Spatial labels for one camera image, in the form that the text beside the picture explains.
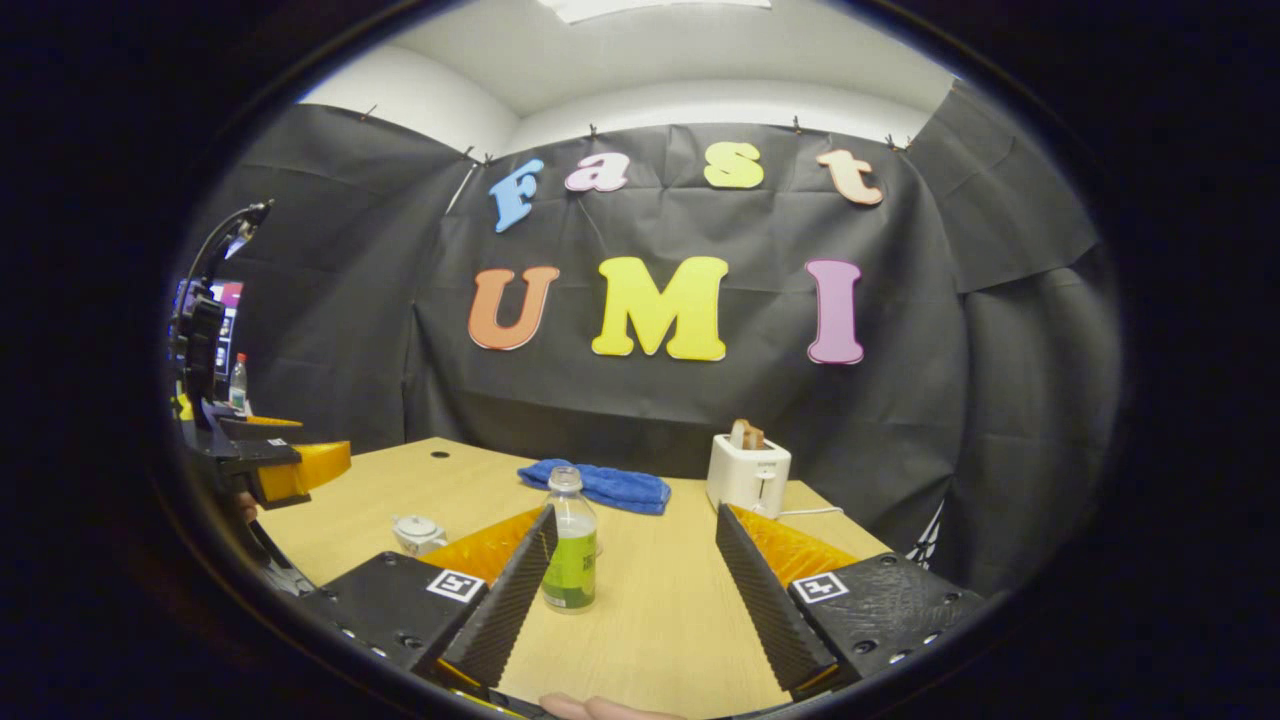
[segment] orange letter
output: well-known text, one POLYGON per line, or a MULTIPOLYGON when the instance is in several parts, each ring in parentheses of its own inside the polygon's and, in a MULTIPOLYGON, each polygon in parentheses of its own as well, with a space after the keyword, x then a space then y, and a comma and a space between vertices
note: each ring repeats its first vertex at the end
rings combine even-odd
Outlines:
POLYGON ((831 179, 841 195, 861 205, 878 205, 884 193, 878 188, 867 187, 863 173, 872 172, 870 163, 854 158, 847 150, 832 150, 818 155, 818 164, 831 168, 831 179))
POLYGON ((516 277, 511 270, 484 270, 476 275, 476 297, 471 302, 471 319, 467 332, 476 345, 488 350, 515 350, 529 342, 543 322, 543 307, 547 305, 547 288, 559 277, 556 268, 529 268, 524 278, 529 283, 525 291, 525 306, 520 319, 509 328, 498 327, 498 302, 502 293, 516 277))

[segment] plastic bottle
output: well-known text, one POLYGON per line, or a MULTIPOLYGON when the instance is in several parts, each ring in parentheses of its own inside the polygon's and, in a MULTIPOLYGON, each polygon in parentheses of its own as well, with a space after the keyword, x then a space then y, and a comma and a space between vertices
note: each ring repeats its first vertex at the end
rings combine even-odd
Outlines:
POLYGON ((595 602, 595 512, 582 497, 577 468, 552 469, 547 487, 559 542, 543 577, 543 597, 556 611, 586 612, 595 602))
POLYGON ((248 405, 248 370, 244 369, 244 354, 236 354, 236 369, 232 370, 232 407, 244 411, 248 405))

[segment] wooden table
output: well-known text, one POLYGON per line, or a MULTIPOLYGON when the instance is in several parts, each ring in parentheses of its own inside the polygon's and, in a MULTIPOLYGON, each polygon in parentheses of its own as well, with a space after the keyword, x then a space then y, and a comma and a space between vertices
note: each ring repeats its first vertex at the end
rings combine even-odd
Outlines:
MULTIPOLYGON (((433 438, 357 455, 312 502, 261 512, 280 550, 316 584, 399 547, 392 515, 422 515, 458 539, 536 507, 545 492, 516 470, 532 460, 433 438)), ((663 515, 595 505, 603 552, 595 607, 561 615, 539 597, 499 692, 536 702, 549 692, 686 717, 719 717, 790 701, 778 689, 742 598, 716 547, 705 480, 667 479, 663 515)), ((799 480, 783 510, 828 507, 799 480)), ((888 548, 840 512, 785 516, 855 557, 888 548)))

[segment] white cable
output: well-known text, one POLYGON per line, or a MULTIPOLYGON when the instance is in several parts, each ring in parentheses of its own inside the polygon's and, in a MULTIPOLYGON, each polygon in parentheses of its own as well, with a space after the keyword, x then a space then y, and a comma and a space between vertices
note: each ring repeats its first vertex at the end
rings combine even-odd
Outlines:
POLYGON ((817 515, 819 512, 844 512, 844 507, 815 507, 813 510, 787 510, 786 512, 778 512, 778 515, 817 515))

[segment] blue towel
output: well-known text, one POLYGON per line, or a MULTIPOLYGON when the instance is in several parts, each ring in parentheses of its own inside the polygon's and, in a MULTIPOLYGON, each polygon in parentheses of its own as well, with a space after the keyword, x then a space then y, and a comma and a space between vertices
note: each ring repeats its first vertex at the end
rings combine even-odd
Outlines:
POLYGON ((671 500, 671 488, 662 478, 645 473, 628 473, 614 470, 613 468, 596 468, 595 465, 573 465, 568 460, 543 460, 530 465, 524 470, 516 470, 525 484, 540 489, 547 489, 547 480, 552 477, 552 469, 562 465, 577 468, 582 475, 582 495, 611 507, 644 512, 645 515, 662 515, 667 510, 667 501, 671 500))

